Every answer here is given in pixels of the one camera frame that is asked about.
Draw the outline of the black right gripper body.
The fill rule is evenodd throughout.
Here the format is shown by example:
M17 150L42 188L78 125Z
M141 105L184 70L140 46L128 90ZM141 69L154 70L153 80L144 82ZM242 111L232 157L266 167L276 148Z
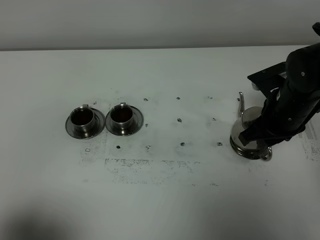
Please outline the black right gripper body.
M305 130L320 111L320 45L291 52L285 61L286 80L266 98L261 115L254 121L287 141Z

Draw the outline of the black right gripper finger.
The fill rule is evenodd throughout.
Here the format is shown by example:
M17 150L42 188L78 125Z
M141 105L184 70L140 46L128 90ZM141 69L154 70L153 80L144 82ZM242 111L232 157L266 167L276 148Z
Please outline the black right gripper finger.
M263 125L253 124L246 130L242 131L238 138L244 146L253 141L258 141L258 143L265 144L266 146L274 146L282 141L286 141L288 136L275 134L269 129L264 128Z

